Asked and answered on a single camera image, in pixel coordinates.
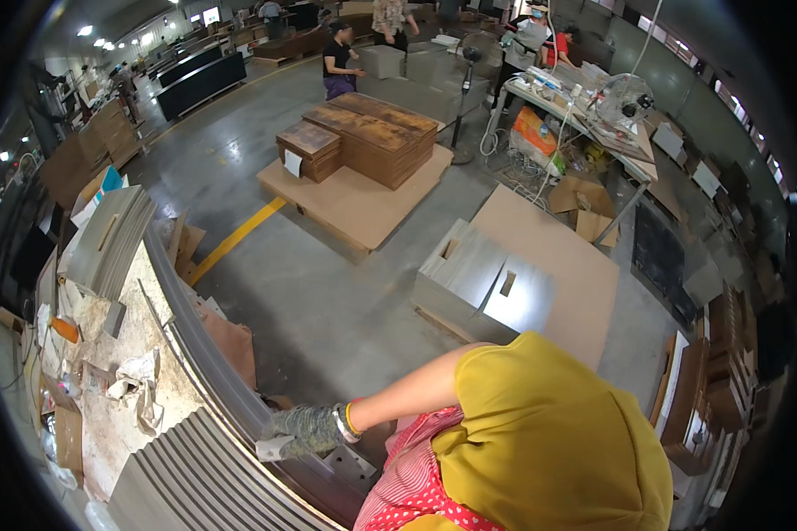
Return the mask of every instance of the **red polka dot apron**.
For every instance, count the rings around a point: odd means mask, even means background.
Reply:
[[[398,421],[396,433],[387,440],[384,473],[366,497],[353,531],[393,531],[428,514],[447,517],[470,531],[502,531],[453,501],[443,487],[431,438],[461,420],[463,410],[453,407]]]

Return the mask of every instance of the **yellow bracelet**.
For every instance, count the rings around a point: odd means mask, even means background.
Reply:
[[[351,428],[351,431],[354,433],[354,435],[360,435],[361,432],[354,429],[354,426],[351,423],[351,417],[348,414],[350,411],[351,411],[351,402],[349,402],[348,405],[346,405],[346,422],[348,423],[348,427]]]

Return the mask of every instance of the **yellow floor line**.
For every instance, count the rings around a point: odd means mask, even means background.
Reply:
[[[271,73],[269,73],[269,74],[266,74],[266,75],[265,75],[265,76],[263,76],[263,77],[258,77],[257,79],[252,79],[251,81],[248,81],[248,82],[246,82],[246,83],[244,84],[244,86],[243,86],[243,87],[240,87],[240,88],[241,88],[241,89],[243,89],[244,87],[247,87],[248,85],[251,85],[251,84],[253,84],[253,83],[256,83],[257,81],[262,81],[262,80],[264,80],[264,79],[268,79],[268,78],[270,78],[271,76],[274,76],[275,74],[279,74],[280,72],[287,71],[288,69],[295,68],[296,66],[301,66],[301,65],[303,65],[303,64],[305,64],[305,63],[308,63],[309,61],[312,61],[312,60],[313,60],[313,59],[315,59],[315,58],[321,58],[321,57],[322,57],[321,55],[314,55],[313,57],[305,58],[304,60],[298,61],[297,63],[293,63],[292,65],[284,66],[283,68],[279,68],[279,69],[275,70],[274,72],[271,72]],[[176,127],[180,126],[180,125],[181,125],[183,122],[186,122],[186,121],[187,121],[187,120],[189,120],[191,117],[193,117],[193,116],[195,116],[195,115],[199,114],[200,112],[202,112],[202,111],[204,111],[204,110],[206,110],[206,109],[208,109],[208,108],[212,107],[212,106],[213,106],[213,104],[215,104],[215,103],[217,103],[217,102],[219,102],[219,101],[221,101],[221,100],[224,100],[224,99],[225,99],[225,98],[227,98],[227,97],[228,97],[230,94],[235,94],[235,93],[238,93],[238,92],[239,92],[238,90],[234,90],[234,91],[232,91],[232,92],[228,92],[228,93],[224,94],[224,95],[223,95],[221,98],[218,98],[218,99],[216,99],[216,100],[213,100],[213,101],[212,101],[212,102],[210,102],[210,104],[208,104],[207,106],[201,107],[201,108],[200,108],[198,111],[196,111],[196,112],[193,112],[191,115],[188,115],[188,116],[186,116],[186,117],[185,117],[185,118],[183,118],[183,119],[182,119],[180,122],[177,122],[177,123],[176,123],[176,124],[174,124],[173,126],[169,127],[168,129],[166,129],[165,131],[163,131],[162,133],[160,133],[159,135],[157,135],[155,139],[151,140],[151,141],[148,143],[148,147],[150,147],[150,146],[154,145],[155,143],[157,143],[157,141],[159,141],[159,139],[161,139],[162,137],[166,136],[166,135],[167,135],[168,133],[170,133],[170,132],[171,132],[173,129],[175,129]]]
[[[189,284],[194,285],[195,282],[198,281],[204,273],[210,270],[216,262],[221,260],[221,258],[228,254],[234,247],[236,247],[239,242],[241,242],[247,235],[250,233],[257,225],[266,221],[269,216],[277,212],[280,207],[286,205],[286,201],[281,199],[280,197],[275,197],[272,199],[272,202],[268,203],[265,207],[261,208],[259,212],[251,216],[251,219],[244,222],[241,227],[234,230],[234,234],[228,236],[224,239],[224,241],[219,244],[213,252],[204,260],[198,264],[198,268],[194,271],[194,275],[192,275],[192,279],[190,280]]]

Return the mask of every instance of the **orange bottle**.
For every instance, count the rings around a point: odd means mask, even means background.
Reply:
[[[77,341],[80,340],[80,333],[77,331],[77,327],[59,317],[53,317],[53,315],[51,315],[47,324],[53,327],[53,330],[55,330],[57,334],[62,335],[66,340],[72,343],[77,343]]]

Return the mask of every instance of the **fan stand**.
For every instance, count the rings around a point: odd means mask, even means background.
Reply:
[[[463,101],[467,98],[469,88],[472,85],[472,66],[474,64],[474,61],[469,61],[467,66],[467,74],[463,77],[463,83],[460,85],[460,107],[458,107],[458,114],[457,118],[455,119],[455,132],[452,133],[451,150],[454,153],[452,165],[466,165],[475,159],[475,150],[467,150],[465,148],[457,147],[457,137],[460,133],[460,123],[463,120],[463,116],[460,115],[460,112],[463,111]]]

